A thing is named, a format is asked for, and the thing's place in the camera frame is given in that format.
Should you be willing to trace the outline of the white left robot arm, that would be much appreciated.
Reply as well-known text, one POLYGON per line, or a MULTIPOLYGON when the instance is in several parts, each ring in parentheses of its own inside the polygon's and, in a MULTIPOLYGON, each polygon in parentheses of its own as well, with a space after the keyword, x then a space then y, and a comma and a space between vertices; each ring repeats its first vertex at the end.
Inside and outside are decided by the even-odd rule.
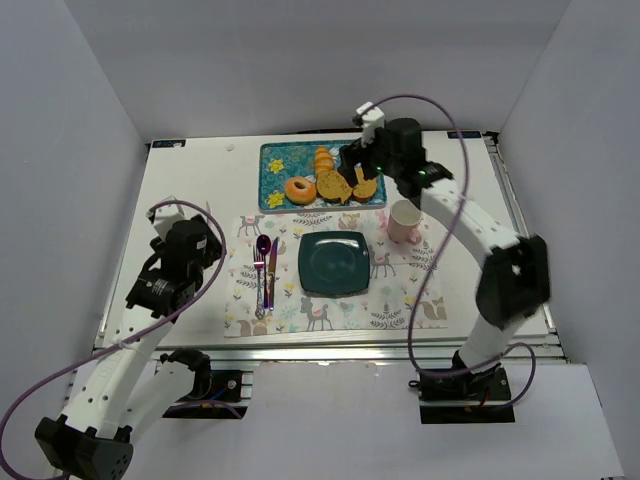
POLYGON ((49 463, 79 479, 120 479, 135 441, 177 400, 203 394, 210 359, 180 348, 162 358, 156 377, 134 389, 156 347, 223 256, 220 241, 200 215, 176 213, 155 222, 152 255, 125 299, 115 351, 94 371, 58 418, 43 418, 35 439, 49 463))

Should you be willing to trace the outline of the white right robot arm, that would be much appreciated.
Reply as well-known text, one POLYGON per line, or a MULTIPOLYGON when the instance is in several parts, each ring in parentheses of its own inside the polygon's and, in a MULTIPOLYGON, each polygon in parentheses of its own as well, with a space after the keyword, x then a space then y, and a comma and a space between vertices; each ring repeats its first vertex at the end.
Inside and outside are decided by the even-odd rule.
POLYGON ((428 160, 416 120, 388 121, 375 112, 358 114, 354 122, 362 136, 341 148, 339 173, 349 184, 356 182, 357 166, 367 180, 392 179, 404 199, 446 227, 446 236, 456 238, 479 265, 479 316, 454 356, 454 373, 493 369, 515 333, 550 299, 546 242, 501 225, 469 200, 446 167, 428 160))

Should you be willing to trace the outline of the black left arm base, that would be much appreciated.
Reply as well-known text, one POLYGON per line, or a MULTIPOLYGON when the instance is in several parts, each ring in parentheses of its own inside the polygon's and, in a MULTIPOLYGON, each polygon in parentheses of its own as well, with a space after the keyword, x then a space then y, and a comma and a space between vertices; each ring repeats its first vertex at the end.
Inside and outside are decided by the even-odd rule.
POLYGON ((252 386, 252 372, 212 370, 207 384, 180 398, 163 417, 199 420, 242 419, 248 409, 252 386))

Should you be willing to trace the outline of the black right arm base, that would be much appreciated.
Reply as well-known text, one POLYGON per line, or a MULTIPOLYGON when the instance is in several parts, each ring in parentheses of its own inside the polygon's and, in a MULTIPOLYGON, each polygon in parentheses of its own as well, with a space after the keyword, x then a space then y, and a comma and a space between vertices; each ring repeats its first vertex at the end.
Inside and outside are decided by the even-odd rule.
POLYGON ((511 389, 501 365, 480 375, 431 378, 419 374, 408 388, 418 395, 423 425, 515 422, 513 407, 503 407, 511 401, 511 389))

